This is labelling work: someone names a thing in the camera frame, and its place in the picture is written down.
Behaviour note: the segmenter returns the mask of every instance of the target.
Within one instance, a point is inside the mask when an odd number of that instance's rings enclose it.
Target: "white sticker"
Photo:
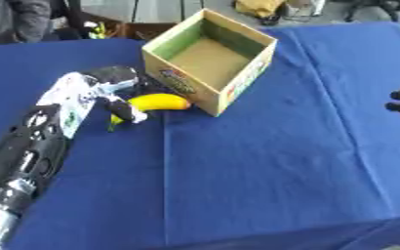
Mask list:
[[[90,91],[82,74],[68,73],[42,96],[37,105],[60,104],[60,127],[63,134],[72,139],[96,103],[95,99],[86,98]]]

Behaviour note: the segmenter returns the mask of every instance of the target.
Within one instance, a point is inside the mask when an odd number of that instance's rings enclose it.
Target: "gray floor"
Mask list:
[[[131,21],[135,0],[82,0],[85,11],[97,15]],[[206,8],[218,11],[228,17],[245,24],[259,27],[257,20],[238,14],[231,7],[232,0],[204,0]],[[201,9],[200,0],[184,0],[184,14],[189,17]],[[323,15],[317,18],[296,18],[297,21],[281,21],[280,25],[308,25],[343,22],[344,11],[348,5],[342,3],[328,3]],[[136,22],[170,22],[180,21],[180,0],[140,0]],[[311,9],[303,9],[298,15],[307,16]],[[355,17],[356,21],[389,21],[388,15],[380,8],[370,7],[360,10]]]

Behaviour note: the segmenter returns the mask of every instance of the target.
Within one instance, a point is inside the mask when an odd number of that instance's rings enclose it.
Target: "sticker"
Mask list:
[[[183,95],[195,93],[194,88],[186,83],[186,77],[180,71],[176,69],[162,69],[159,70],[159,72],[177,92]]]
[[[249,73],[241,77],[241,79],[238,79],[239,81],[227,92],[227,103],[232,103],[239,95],[241,95],[241,93],[243,93],[244,90],[255,81],[267,66],[267,62],[258,62],[251,68],[247,69]]]
[[[68,73],[47,91],[37,105],[60,105],[60,127],[63,134],[72,139],[88,116],[96,101],[83,98],[91,87],[80,73]]]

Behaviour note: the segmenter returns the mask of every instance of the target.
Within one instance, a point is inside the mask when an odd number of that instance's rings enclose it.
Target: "person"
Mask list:
[[[0,43],[40,41],[50,15],[49,0],[0,0]]]

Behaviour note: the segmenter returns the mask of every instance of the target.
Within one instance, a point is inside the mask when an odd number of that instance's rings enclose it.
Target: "blue table cover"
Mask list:
[[[115,133],[96,107],[10,250],[381,249],[400,243],[400,26],[286,27],[221,117],[165,111]],[[141,43],[0,46],[0,138],[64,73],[141,67]]]

